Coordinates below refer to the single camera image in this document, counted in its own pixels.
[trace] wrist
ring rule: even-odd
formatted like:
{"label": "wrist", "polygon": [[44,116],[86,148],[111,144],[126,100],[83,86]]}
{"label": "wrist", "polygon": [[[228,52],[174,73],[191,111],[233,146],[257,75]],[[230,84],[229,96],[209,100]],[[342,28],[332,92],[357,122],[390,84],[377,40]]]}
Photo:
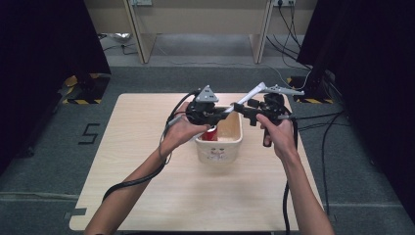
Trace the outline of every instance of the wrist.
{"label": "wrist", "polygon": [[284,153],[280,159],[284,167],[294,167],[301,165],[300,155],[297,151],[288,151]]}
{"label": "wrist", "polygon": [[164,139],[159,145],[159,148],[161,150],[159,153],[161,153],[161,156],[165,158],[177,148],[177,144],[175,144],[175,142],[171,139]]}

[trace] red can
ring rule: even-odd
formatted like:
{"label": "red can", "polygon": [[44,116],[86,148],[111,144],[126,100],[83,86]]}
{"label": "red can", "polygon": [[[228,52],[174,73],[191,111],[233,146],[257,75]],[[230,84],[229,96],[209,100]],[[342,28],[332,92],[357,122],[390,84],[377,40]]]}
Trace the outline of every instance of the red can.
{"label": "red can", "polygon": [[205,132],[201,138],[205,141],[217,141],[217,126],[214,125],[211,129]]}

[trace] forearm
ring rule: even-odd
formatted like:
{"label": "forearm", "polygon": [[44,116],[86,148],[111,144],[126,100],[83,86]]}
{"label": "forearm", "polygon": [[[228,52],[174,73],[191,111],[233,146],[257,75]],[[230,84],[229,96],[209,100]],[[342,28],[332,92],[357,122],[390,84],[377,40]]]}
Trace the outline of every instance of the forearm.
{"label": "forearm", "polygon": [[294,210],[301,234],[334,234],[332,225],[308,182],[297,153],[290,155],[283,166],[287,174]]}
{"label": "forearm", "polygon": [[[174,147],[168,142],[161,144],[161,156],[157,148],[139,167],[123,181],[130,181],[153,173]],[[114,191],[98,208],[85,228],[85,234],[113,234],[131,212],[150,181]]]}

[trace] plastic bin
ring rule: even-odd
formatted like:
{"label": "plastic bin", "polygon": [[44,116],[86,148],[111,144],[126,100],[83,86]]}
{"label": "plastic bin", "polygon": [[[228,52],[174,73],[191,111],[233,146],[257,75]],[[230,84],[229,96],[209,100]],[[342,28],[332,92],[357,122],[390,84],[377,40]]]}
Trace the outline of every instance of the plastic bin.
{"label": "plastic bin", "polygon": [[241,115],[232,112],[217,124],[217,141],[205,141],[201,137],[195,140],[199,160],[210,165],[233,163],[238,157],[242,138]]}

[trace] tabletop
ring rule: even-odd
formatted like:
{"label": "tabletop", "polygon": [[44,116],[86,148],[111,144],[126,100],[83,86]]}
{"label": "tabletop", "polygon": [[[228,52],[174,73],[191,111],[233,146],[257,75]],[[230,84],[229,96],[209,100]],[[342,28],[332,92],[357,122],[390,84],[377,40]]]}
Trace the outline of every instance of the tabletop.
{"label": "tabletop", "polygon": [[[185,94],[122,94],[118,97],[69,226],[84,230],[105,192],[121,182],[158,147],[163,127]],[[229,106],[246,94],[219,93]],[[262,100],[262,95],[255,96]],[[286,107],[290,108],[286,98]],[[235,162],[202,163],[190,141],[177,148],[164,170],[152,179],[118,230],[129,231],[279,231],[287,181],[273,148],[262,146],[263,130],[242,118],[243,140]],[[299,153],[311,188],[321,204],[299,137]],[[291,197],[288,216],[298,230]]]}

